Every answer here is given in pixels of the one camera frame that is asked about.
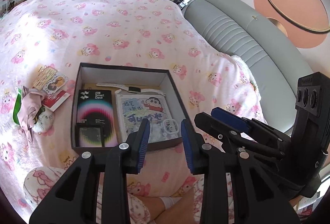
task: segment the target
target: cartoon print blanket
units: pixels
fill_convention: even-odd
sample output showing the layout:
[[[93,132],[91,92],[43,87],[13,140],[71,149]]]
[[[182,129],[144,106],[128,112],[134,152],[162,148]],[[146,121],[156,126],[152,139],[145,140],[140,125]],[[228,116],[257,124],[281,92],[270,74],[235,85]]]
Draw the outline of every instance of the cartoon print blanket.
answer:
[[[25,221],[31,215],[23,192],[28,172],[65,169],[77,157],[70,147],[72,97],[32,144],[12,120],[18,88],[31,87],[46,66],[68,76],[70,94],[80,62],[169,69],[191,120],[219,106],[263,121],[258,96],[236,62],[212,48],[168,0],[28,0],[0,22],[0,54],[0,186]],[[128,190],[182,196],[195,180],[181,144],[148,153],[142,172],[128,176]],[[46,193],[47,186],[40,195]]]

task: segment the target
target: bed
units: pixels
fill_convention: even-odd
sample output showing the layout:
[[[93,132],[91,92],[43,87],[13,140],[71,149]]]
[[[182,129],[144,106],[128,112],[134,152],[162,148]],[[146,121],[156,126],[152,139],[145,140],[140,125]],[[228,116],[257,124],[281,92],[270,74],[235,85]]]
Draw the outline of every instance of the bed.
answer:
[[[64,86],[70,94],[80,62],[169,69],[191,119],[218,106],[265,121],[247,74],[194,27],[167,0],[28,0],[0,22],[0,186],[24,221],[32,213],[23,187],[28,172],[38,166],[67,169],[77,158],[70,147],[72,97],[56,110],[53,128],[34,134],[33,143],[12,120],[18,88],[31,86],[46,66],[70,78]],[[146,164],[141,174],[128,177],[131,193],[181,196],[196,180],[181,144],[148,153]]]

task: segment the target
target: open box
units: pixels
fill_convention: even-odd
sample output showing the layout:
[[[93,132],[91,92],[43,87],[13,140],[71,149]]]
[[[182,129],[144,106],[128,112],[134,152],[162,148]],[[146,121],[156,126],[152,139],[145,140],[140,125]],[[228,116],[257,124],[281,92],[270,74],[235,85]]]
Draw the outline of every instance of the open box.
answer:
[[[158,70],[150,68],[128,67],[128,66],[109,66],[90,63],[80,63],[77,73],[75,92],[72,104],[71,115],[71,147],[81,154],[85,151],[93,153],[107,151],[108,147],[80,147],[77,139],[76,123],[77,123],[77,107],[79,90],[84,89],[85,84],[97,83],[113,83],[135,86],[153,86],[155,89],[161,90],[165,94],[165,99],[170,111],[170,114],[179,125],[183,119],[189,119],[188,113],[183,105],[179,92],[174,84],[173,78],[169,70]],[[116,129],[118,143],[122,143],[121,134]],[[148,151],[160,150],[174,147],[182,142],[181,134],[179,137],[165,141],[148,143]]]

